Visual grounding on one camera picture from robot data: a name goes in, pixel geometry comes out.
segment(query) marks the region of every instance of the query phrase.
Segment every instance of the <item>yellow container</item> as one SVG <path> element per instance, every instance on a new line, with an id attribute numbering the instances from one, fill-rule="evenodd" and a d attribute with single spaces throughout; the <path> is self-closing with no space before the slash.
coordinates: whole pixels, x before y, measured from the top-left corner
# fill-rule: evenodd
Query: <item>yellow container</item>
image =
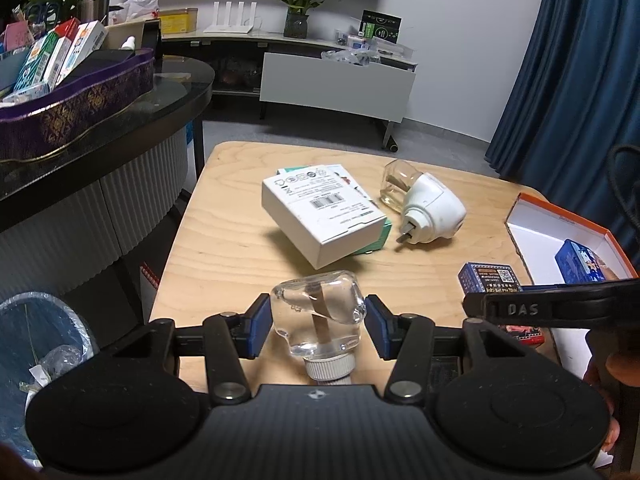
<path id="1" fill-rule="evenodd" d="M 189 9 L 161 10 L 158 16 L 163 34 L 193 32 L 196 30 L 198 21 L 198 9 L 190 7 Z"/>

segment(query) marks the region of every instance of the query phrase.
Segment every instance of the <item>blue curtain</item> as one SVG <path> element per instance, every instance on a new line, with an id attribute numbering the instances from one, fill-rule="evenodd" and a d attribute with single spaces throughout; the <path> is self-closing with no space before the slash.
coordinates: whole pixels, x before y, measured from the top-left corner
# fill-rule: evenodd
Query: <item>blue curtain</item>
<path id="1" fill-rule="evenodd" d="M 486 152 L 502 178 L 609 228 L 640 251 L 607 183 L 616 144 L 640 145 L 640 0 L 542 0 L 520 73 Z M 618 157 L 631 200 L 640 159 Z"/>

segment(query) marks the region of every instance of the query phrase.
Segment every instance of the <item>dark glass tabletop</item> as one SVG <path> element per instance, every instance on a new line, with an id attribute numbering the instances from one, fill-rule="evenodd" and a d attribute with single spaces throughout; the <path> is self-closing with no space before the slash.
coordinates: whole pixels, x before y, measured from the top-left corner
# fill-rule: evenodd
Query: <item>dark glass tabletop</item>
<path id="1" fill-rule="evenodd" d="M 213 69 L 164 56 L 154 89 L 90 128 L 57 153 L 34 162 L 0 162 L 0 231 L 119 168 L 199 116 L 211 99 Z"/>

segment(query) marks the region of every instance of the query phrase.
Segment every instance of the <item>metal cup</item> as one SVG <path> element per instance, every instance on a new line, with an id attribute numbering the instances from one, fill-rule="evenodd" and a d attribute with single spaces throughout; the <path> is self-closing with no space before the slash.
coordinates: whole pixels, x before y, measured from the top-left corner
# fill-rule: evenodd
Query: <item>metal cup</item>
<path id="1" fill-rule="evenodd" d="M 80 23 L 109 23 L 109 0 L 78 0 L 78 19 Z"/>

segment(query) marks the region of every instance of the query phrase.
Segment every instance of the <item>gray floor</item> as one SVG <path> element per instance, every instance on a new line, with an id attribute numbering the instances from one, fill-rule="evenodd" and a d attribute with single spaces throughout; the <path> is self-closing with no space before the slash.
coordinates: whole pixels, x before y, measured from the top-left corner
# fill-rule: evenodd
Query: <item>gray floor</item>
<path id="1" fill-rule="evenodd" d="M 434 126 L 410 122 L 410 126 L 398 128 L 394 138 L 399 149 L 397 153 L 390 153 L 380 147 L 382 134 L 367 118 L 312 108 L 270 105 L 266 119 L 261 121 L 259 111 L 256 99 L 215 98 L 205 116 L 206 156 L 220 142 L 251 140 L 394 156 L 497 177 L 484 161 L 487 143 Z M 190 169 L 184 187 L 193 189 L 193 144 L 189 146 L 188 156 Z M 177 206 L 184 208 L 184 204 L 179 202 Z M 138 269 L 142 262 L 146 262 L 156 275 L 162 276 L 176 231 L 177 224 L 167 216 L 124 257 L 135 283 L 138 283 Z M 100 346 L 125 335 L 135 324 L 133 312 L 111 268 L 66 294 L 63 299 L 87 320 Z"/>

